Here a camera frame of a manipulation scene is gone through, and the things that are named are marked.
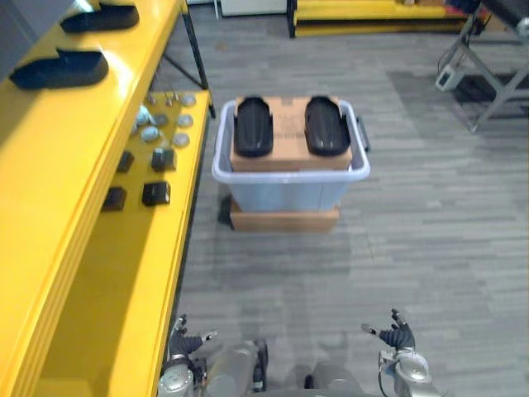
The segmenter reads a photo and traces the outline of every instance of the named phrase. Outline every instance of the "yellow shelf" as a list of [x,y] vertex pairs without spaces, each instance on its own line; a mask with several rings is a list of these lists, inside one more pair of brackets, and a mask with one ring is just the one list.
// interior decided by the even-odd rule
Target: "yellow shelf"
[[130,30],[73,36],[56,25],[24,59],[57,46],[99,48],[109,64],[99,84],[22,91],[0,83],[1,396],[33,391],[137,108],[186,7],[134,3],[141,19]]
[[461,19],[440,6],[405,6],[394,0],[298,0],[294,21]]
[[[210,101],[207,91],[195,95],[197,103],[181,110],[178,104],[166,107],[165,96],[156,94],[151,112],[165,112],[170,120],[163,137],[149,144],[139,133],[130,137],[126,149],[135,159],[112,181],[126,190],[125,207],[99,215],[35,397],[155,395]],[[156,173],[152,151],[170,146],[180,112],[194,120],[192,127],[178,129],[190,135],[190,144],[175,149],[175,171]],[[170,204],[147,208],[143,184],[159,180],[169,182]]]
[[319,26],[296,26],[296,36],[332,36],[347,34],[367,34],[367,33],[392,33],[400,31],[460,31],[465,22],[458,24],[440,23],[435,25],[407,24],[392,25],[373,24],[355,26],[354,24],[344,25],[319,25]]

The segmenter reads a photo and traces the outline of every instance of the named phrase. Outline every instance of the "gray carpet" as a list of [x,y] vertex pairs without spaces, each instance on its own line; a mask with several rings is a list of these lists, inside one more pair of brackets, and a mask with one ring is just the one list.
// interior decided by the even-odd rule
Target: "gray carpet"
[[[270,388],[332,359],[379,394],[384,346],[360,324],[388,326],[397,307],[440,391],[527,397],[527,119],[465,129],[462,108],[433,86],[452,35],[292,41],[284,17],[216,21],[212,7],[192,17],[219,113],[242,94],[329,93],[364,117],[373,151],[330,235],[236,233],[217,223],[226,188],[211,174],[212,120],[175,308],[190,331],[218,329],[209,350],[265,337]],[[477,51],[498,72],[527,57],[512,45]],[[193,69],[181,22],[168,53]],[[156,88],[190,87],[160,67]]]

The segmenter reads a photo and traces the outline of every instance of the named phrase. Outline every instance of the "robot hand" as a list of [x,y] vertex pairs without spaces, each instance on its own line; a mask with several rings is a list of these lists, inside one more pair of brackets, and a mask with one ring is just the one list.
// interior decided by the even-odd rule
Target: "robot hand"
[[212,340],[218,334],[217,331],[210,331],[201,336],[186,337],[184,335],[188,331],[185,327],[187,322],[187,316],[183,314],[174,324],[173,332],[169,338],[168,359],[170,360],[178,357],[188,358],[188,356],[195,352],[203,343]]
[[390,330],[379,331],[377,328],[371,327],[369,324],[362,324],[362,330],[371,335],[378,336],[397,351],[404,349],[414,350],[415,337],[413,336],[412,329],[407,324],[406,319],[397,311],[397,309],[391,309],[391,318],[395,321],[396,325],[391,324],[392,329]]

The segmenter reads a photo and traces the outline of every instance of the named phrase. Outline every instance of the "plastic storage bin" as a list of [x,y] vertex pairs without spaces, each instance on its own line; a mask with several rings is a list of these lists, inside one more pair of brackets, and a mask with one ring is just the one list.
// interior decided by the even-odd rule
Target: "plastic storage bin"
[[213,177],[229,185],[233,198],[244,212],[333,209],[349,184],[367,178],[370,170],[353,107],[346,101],[339,101],[338,105],[342,114],[346,115],[353,152],[348,170],[234,172],[230,151],[236,101],[230,101],[222,108],[213,156]]

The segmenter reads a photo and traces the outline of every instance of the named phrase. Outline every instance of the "cardboard box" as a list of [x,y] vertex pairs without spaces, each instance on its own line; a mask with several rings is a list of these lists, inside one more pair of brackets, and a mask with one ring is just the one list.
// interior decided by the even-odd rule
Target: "cardboard box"
[[338,222],[338,207],[321,212],[243,213],[231,201],[230,219],[238,232],[328,233]]
[[247,158],[234,152],[230,161],[235,172],[270,172],[300,170],[346,170],[353,154],[350,148],[342,155],[322,157],[308,151],[305,138],[305,107],[311,97],[263,97],[274,122],[274,149],[268,155]]

